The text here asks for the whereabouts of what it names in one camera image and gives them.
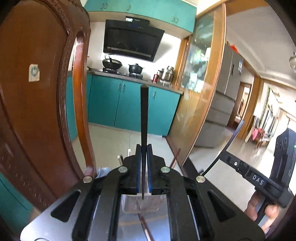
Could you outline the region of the black patterned chopstick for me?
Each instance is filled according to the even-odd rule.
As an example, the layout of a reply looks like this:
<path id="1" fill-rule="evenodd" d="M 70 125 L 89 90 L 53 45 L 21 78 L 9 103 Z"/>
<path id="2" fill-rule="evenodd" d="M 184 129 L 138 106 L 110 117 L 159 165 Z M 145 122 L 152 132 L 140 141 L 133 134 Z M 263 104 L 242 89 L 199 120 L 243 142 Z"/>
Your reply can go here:
<path id="1" fill-rule="evenodd" d="M 229 146 L 231 145 L 231 143 L 233 142 L 233 140 L 236 138 L 237 134 L 239 133 L 243 124 L 244 124 L 244 120 L 241 120 L 238 127 L 236 128 L 235 132 L 233 133 L 233 135 L 231 136 L 231 138 L 229 139 L 229 141 L 225 145 L 225 147 L 222 149 L 222 151 L 219 153 L 219 155 L 215 158 L 215 160 L 210 164 L 210 166 L 205 171 L 201 172 L 201 176 L 205 176 L 213 168 L 213 166 L 218 162 L 221 154 L 227 151 L 227 149 L 229 148 Z"/>

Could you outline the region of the teal lower kitchen cabinets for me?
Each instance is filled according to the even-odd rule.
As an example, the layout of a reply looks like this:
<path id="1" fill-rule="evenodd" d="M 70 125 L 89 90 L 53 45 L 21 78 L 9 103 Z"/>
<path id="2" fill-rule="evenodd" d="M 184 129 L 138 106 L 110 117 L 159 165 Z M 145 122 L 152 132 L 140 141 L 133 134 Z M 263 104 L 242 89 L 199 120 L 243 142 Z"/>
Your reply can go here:
<path id="1" fill-rule="evenodd" d="M 101 73 L 86 76 L 87 121 L 91 124 L 140 131 L 142 83 L 112 78 Z M 148 132 L 167 136 L 181 94 L 149 86 Z"/>

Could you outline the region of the teal kitchen cabinets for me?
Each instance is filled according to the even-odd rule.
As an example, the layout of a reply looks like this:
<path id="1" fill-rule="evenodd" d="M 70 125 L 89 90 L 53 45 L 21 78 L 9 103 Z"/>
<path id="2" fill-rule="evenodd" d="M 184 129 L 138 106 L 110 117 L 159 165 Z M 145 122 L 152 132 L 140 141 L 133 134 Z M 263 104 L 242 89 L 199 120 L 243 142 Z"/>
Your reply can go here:
<path id="1" fill-rule="evenodd" d="M 154 18 L 194 32 L 196 7 L 184 1 L 86 1 L 87 11 L 113 11 Z"/>
<path id="2" fill-rule="evenodd" d="M 112 78 L 101 73 L 86 76 L 87 121 L 91 124 L 140 131 L 142 83 Z M 149 86 L 148 132 L 167 136 L 181 94 Z"/>

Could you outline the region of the teal upper kitchen cabinets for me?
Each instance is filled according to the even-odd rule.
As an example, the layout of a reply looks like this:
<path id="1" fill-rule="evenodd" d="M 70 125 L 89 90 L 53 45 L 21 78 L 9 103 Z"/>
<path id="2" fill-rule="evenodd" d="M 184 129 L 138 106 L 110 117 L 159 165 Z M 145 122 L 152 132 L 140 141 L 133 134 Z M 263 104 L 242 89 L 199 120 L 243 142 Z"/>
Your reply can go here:
<path id="1" fill-rule="evenodd" d="M 194 32 L 196 7 L 184 1 L 86 1 L 87 11 L 113 11 L 154 18 Z"/>

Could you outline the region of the black tracker box on gripper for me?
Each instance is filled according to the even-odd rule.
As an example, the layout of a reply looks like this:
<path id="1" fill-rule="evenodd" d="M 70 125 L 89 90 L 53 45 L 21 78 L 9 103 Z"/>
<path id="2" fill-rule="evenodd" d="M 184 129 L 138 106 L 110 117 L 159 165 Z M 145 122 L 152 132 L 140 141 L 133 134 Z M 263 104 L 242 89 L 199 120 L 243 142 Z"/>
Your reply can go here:
<path id="1" fill-rule="evenodd" d="M 287 128 L 276 138 L 270 179 L 281 186 L 289 186 L 295 167 L 295 132 Z"/>

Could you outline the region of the brown chopstick in holder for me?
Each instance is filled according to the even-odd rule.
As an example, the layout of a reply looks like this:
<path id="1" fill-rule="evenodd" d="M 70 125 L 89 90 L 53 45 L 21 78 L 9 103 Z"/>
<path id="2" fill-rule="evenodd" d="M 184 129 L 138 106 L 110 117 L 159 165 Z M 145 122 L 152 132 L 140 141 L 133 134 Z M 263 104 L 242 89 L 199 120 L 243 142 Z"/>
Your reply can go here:
<path id="1" fill-rule="evenodd" d="M 176 154 L 174 154 L 174 158 L 173 158 L 173 160 L 172 160 L 172 162 L 171 162 L 171 164 L 170 164 L 170 168 L 171 168 L 171 169 L 173 169 L 174 166 L 176 165 L 176 163 L 177 163 L 177 158 L 178 158 L 178 155 L 179 155 L 180 151 L 181 151 L 181 149 L 178 149 L 178 151 L 176 152 Z"/>

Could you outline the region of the grey plastic utensil holder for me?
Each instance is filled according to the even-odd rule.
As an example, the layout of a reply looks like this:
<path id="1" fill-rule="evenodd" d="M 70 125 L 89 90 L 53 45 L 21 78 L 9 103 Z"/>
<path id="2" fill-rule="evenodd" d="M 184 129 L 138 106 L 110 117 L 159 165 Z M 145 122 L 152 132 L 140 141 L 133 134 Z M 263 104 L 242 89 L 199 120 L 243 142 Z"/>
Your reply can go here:
<path id="1" fill-rule="evenodd" d="M 143 214 L 157 212 L 166 201 L 165 195 L 151 195 L 146 193 L 144 199 L 141 194 L 123 195 L 121 207 L 125 214 Z"/>

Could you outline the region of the blue checked tablecloth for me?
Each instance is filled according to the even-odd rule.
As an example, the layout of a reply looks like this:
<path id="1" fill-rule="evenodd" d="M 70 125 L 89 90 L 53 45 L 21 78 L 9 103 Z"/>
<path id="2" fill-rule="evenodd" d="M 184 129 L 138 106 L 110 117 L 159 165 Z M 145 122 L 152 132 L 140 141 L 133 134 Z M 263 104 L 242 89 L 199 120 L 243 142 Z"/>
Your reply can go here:
<path id="1" fill-rule="evenodd" d="M 187 197 L 149 194 L 142 198 L 140 195 L 129 195 L 127 202 L 131 209 L 126 209 L 124 213 L 136 220 L 121 224 L 118 221 L 121 195 L 117 191 L 102 191 L 96 202 L 87 239 L 119 240 L 119 226 L 128 228 L 131 225 L 140 225 L 143 229 L 140 233 L 147 240 L 164 240 L 167 228 L 157 223 L 163 220 L 170 225 L 170 240 L 198 240 L 195 219 Z"/>

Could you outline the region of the red thermos bottle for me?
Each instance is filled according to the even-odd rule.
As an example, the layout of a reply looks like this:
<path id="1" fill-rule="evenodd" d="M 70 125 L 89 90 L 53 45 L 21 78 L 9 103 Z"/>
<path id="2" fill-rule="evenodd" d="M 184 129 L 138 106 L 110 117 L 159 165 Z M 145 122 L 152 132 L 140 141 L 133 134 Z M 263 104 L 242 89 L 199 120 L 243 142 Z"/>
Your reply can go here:
<path id="1" fill-rule="evenodd" d="M 158 79 L 159 79 L 159 75 L 155 74 L 153 79 L 152 79 L 152 83 L 156 84 L 158 82 Z"/>

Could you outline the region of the gas stove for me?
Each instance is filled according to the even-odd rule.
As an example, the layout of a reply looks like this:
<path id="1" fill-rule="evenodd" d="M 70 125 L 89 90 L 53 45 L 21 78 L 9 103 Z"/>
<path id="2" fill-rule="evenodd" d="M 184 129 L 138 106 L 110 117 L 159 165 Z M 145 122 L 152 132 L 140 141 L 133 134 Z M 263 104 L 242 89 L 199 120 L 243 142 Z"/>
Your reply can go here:
<path id="1" fill-rule="evenodd" d="M 137 78 L 137 79 L 143 79 L 142 74 L 118 72 L 117 70 L 114 70 L 114 69 L 103 68 L 102 72 L 110 73 L 110 74 L 117 74 L 117 75 L 121 75 L 121 76 L 128 76 L 128 77 Z"/>

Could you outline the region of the black cooking pot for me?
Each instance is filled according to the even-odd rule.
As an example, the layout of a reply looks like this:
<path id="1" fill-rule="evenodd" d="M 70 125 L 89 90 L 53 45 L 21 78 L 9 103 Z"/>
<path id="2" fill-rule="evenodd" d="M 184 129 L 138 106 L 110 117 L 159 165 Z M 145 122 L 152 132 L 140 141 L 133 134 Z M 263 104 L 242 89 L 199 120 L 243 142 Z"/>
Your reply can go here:
<path id="1" fill-rule="evenodd" d="M 128 69 L 129 73 L 134 73 L 134 74 L 141 74 L 142 70 L 143 68 L 138 64 L 129 65 L 129 69 Z"/>

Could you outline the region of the black wok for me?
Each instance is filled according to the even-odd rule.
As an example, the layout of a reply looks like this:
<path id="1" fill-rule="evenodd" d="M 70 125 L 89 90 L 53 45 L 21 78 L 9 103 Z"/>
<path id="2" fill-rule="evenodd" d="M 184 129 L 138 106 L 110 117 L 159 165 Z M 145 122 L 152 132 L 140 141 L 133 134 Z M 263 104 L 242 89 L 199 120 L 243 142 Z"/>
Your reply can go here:
<path id="1" fill-rule="evenodd" d="M 122 67 L 122 63 L 118 60 L 112 59 L 109 55 L 105 55 L 102 60 L 103 71 L 105 72 L 117 72 Z"/>

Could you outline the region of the carved wooden chair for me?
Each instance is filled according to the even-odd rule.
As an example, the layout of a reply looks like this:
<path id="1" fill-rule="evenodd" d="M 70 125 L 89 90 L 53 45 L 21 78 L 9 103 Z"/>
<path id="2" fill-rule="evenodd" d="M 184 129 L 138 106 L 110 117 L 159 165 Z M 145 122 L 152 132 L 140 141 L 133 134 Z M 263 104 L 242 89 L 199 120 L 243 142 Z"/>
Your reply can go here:
<path id="1" fill-rule="evenodd" d="M 39 211 L 95 176 L 86 108 L 90 33 L 80 1 L 1 1 L 1 172 Z M 67 126 L 70 62 L 84 171 Z"/>

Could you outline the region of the black range hood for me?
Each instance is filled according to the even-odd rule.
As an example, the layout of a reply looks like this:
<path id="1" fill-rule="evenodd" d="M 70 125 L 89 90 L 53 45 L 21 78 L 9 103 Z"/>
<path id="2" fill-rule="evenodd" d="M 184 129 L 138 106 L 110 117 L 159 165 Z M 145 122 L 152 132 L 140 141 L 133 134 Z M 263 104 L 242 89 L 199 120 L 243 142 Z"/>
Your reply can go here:
<path id="1" fill-rule="evenodd" d="M 103 52 L 152 62 L 164 33 L 148 20 L 106 20 Z"/>

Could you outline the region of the glass sliding door wooden frame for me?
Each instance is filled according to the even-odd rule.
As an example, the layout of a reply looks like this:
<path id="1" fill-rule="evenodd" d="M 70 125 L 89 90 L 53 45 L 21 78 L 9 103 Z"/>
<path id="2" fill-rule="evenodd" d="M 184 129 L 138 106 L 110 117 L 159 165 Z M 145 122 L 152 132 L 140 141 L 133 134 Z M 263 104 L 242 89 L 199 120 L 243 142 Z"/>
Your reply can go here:
<path id="1" fill-rule="evenodd" d="M 176 165 L 183 166 L 197 140 L 213 100 L 226 40 L 226 2 L 196 16 L 194 32 L 182 40 L 173 86 L 181 91 L 166 140 Z"/>

